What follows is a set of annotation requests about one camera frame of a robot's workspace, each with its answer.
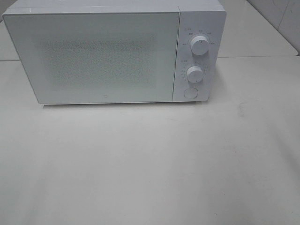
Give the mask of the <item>round door release button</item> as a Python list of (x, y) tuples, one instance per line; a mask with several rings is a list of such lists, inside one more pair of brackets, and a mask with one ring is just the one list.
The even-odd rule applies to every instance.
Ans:
[(187, 88), (184, 91), (184, 97), (189, 99), (194, 99), (198, 96), (198, 89), (197, 88)]

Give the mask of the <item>white microwave knob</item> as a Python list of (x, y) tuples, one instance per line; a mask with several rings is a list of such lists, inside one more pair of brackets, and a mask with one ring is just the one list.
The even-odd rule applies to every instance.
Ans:
[(204, 78), (204, 72), (199, 66), (190, 67), (187, 72), (187, 80), (190, 83), (199, 83)]
[(204, 55), (209, 50), (209, 47), (209, 39), (203, 34), (198, 34), (190, 40), (190, 48), (194, 55)]

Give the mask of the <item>white microwave door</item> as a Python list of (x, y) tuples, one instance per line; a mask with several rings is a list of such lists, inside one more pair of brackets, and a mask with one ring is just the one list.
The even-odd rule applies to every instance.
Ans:
[(37, 101), (168, 102), (178, 13), (6, 15)]

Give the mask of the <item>white microwave oven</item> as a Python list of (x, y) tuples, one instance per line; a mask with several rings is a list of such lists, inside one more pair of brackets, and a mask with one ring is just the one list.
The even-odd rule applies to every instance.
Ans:
[(18, 0), (2, 19), (40, 104), (202, 102), (226, 11), (217, 0)]

